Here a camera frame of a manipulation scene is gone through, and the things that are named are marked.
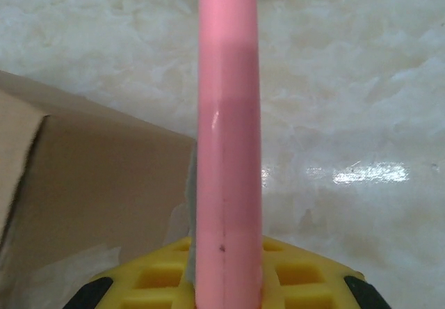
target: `white marble floor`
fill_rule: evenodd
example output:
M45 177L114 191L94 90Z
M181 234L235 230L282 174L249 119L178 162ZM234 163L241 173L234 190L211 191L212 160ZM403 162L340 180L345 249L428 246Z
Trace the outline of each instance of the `white marble floor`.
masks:
M445 0L259 0L264 232L445 301ZM194 135L197 0L0 0L0 69Z

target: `pink rod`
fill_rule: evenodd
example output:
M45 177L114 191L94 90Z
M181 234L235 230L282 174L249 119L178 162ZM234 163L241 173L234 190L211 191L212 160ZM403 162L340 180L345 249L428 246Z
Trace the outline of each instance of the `pink rod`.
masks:
M257 0L200 0L197 309L261 304Z

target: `black rubber edge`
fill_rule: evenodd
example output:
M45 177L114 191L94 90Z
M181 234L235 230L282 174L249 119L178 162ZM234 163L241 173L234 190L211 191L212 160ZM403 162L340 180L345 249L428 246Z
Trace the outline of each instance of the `black rubber edge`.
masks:
M361 309L391 309L374 286L354 276L344 278Z
M103 277L84 285L63 309L95 309L113 284L113 279Z

